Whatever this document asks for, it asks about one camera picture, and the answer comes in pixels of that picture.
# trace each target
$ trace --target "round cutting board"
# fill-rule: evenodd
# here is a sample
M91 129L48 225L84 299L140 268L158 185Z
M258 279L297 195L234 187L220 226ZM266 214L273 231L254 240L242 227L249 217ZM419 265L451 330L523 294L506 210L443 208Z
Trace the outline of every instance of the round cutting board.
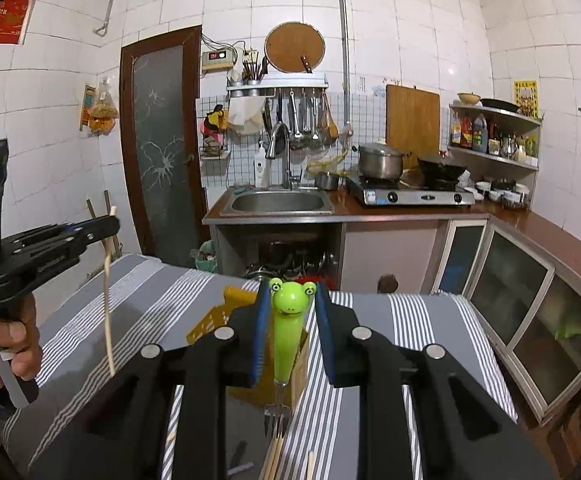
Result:
M304 72L301 57L306 56L314 70L324 57L326 45L316 28L287 22L269 32L264 48L268 62L280 72Z

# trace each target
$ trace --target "red poster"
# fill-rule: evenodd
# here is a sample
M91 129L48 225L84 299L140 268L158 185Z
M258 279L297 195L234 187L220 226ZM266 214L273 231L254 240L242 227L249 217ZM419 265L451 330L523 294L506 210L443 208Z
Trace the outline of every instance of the red poster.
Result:
M19 43L28 0L0 0L0 43Z

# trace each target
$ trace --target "stainless steel sink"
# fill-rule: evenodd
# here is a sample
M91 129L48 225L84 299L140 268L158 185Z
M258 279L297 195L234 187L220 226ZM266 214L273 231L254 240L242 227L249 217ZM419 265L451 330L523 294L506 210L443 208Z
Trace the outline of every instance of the stainless steel sink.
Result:
M333 214L328 195L319 189L247 190L233 194L223 216Z

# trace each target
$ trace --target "gas stove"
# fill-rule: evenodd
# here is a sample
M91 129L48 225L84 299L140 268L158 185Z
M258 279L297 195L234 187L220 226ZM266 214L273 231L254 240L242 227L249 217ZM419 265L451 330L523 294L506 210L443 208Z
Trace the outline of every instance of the gas stove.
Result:
M430 205L471 206L475 197L455 182L436 182L424 186L420 176L405 173L399 181L366 178L351 175L346 178L349 193L367 206L375 205Z

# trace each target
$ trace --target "kitchen faucet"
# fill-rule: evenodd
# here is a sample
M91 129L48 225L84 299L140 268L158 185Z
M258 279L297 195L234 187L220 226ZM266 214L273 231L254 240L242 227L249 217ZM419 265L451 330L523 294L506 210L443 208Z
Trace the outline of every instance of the kitchen faucet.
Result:
M291 133L288 130L288 126L278 121L272 128L272 133L270 133L270 144L268 145L268 150L266 150L266 158L269 160L275 159L275 144L277 143L277 137L283 135L286 143L285 150L282 156L282 187L284 189L293 189L293 182L301 180L301 173L299 176L293 175L291 170Z

